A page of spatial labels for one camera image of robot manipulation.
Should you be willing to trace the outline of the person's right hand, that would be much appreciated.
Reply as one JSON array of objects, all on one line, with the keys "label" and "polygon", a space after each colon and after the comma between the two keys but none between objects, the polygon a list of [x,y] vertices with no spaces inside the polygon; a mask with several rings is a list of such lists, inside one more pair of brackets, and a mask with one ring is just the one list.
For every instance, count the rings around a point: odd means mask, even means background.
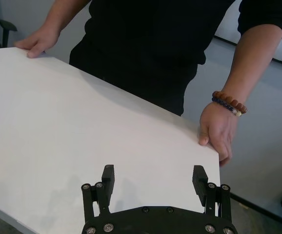
[{"label": "person's right hand", "polygon": [[27,56],[34,59],[52,48],[57,43],[59,36],[58,28],[45,24],[27,38],[15,42],[14,46],[26,50]]}]

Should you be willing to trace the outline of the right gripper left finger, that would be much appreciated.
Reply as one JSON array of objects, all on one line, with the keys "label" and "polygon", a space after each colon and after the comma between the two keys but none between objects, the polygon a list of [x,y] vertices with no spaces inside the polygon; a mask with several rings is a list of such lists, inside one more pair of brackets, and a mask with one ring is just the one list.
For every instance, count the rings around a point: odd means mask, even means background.
[{"label": "right gripper left finger", "polygon": [[97,202],[99,216],[110,214],[109,204],[115,183],[114,165],[105,165],[101,181],[95,185],[85,183],[81,186],[85,221],[92,220],[94,216],[93,203]]}]

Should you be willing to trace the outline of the person's left hand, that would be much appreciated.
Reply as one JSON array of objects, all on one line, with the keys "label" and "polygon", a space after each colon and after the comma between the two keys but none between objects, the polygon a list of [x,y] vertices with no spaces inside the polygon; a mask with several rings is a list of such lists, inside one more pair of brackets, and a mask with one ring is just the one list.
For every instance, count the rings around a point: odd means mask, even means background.
[{"label": "person's left hand", "polygon": [[209,103],[200,117],[199,144],[210,144],[219,154],[220,166],[232,158],[232,141],[237,129],[238,118],[218,103]]}]

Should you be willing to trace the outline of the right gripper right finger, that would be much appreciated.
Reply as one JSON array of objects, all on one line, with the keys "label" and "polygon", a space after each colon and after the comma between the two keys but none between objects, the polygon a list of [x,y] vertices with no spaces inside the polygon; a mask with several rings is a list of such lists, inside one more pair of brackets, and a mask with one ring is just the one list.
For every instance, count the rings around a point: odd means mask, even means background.
[{"label": "right gripper right finger", "polygon": [[217,204],[218,217],[231,217],[231,194],[228,185],[217,186],[208,182],[208,176],[201,165],[194,166],[192,183],[204,207],[204,214],[216,216],[215,205]]}]

